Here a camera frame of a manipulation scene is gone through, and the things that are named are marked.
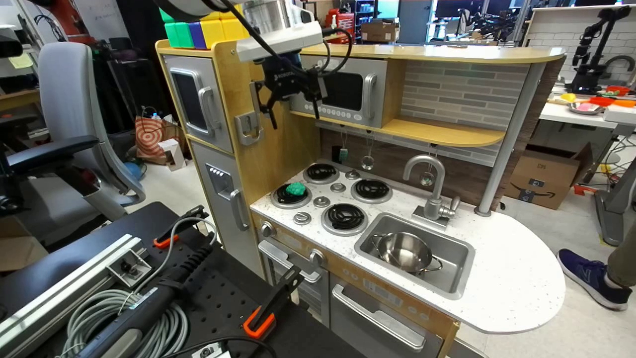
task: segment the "faucet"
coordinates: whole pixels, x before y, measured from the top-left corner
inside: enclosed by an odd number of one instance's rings
[[[441,204],[441,186],[445,180],[445,166],[437,156],[431,154],[415,154],[404,164],[404,180],[411,176],[411,170],[415,164],[431,164],[435,168],[435,182],[433,182],[433,194],[425,200],[425,204],[415,206],[413,216],[435,220],[435,222],[445,222],[449,216],[455,214],[459,206],[459,196],[453,198],[449,206]]]

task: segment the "gray cable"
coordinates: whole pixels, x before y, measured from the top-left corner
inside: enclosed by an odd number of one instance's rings
[[[127,290],[109,288],[82,301],[70,315],[66,327],[68,339],[60,355],[78,355],[95,327],[117,315],[121,303],[133,305],[141,296],[143,294],[137,292],[131,296]],[[151,325],[135,355],[161,358],[179,351],[187,333],[189,319],[185,311],[177,303],[171,303],[169,309]]]

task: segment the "shoe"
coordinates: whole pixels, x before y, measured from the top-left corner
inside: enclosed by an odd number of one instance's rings
[[[606,264],[600,260],[586,260],[576,252],[563,248],[559,260],[568,278],[578,282],[600,305],[610,309],[626,309],[632,288],[608,286],[604,282]]]

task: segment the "white countertop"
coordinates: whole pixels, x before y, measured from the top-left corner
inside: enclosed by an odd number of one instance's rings
[[[334,202],[354,202],[350,194],[354,178],[340,174],[348,190],[340,192]],[[330,184],[312,190],[312,196],[328,192]],[[388,202],[366,204],[356,202],[372,222],[380,212],[390,212],[409,218],[415,204],[423,198],[394,188]],[[324,212],[314,202],[304,204],[310,212]],[[322,228],[320,214],[314,214],[308,224],[294,222],[298,208],[280,208],[270,196],[252,202],[252,210],[264,218],[286,226],[288,230],[344,256],[346,260],[368,268],[380,278],[402,286],[427,303],[447,311],[449,315],[467,321],[483,331],[523,331],[549,321],[565,299],[565,274],[551,248],[525,224],[513,216],[493,212],[477,216],[473,206],[461,204],[449,226],[443,230],[449,236],[469,242],[475,248],[473,266],[459,298],[447,298],[423,284],[398,274],[396,270],[356,252],[354,244],[362,234],[338,236]]]
[[[616,122],[606,120],[602,115],[572,113],[567,105],[561,105],[561,103],[545,103],[539,119],[543,119],[543,120],[559,120],[559,122],[574,122],[574,124],[588,124],[588,126],[606,126],[606,128],[614,128],[616,126]]]

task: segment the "cabinet door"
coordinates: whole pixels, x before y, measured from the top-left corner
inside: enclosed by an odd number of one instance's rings
[[[215,63],[209,57],[165,55],[185,130],[233,154]]]
[[[191,146],[225,250],[264,276],[235,158],[199,142]]]

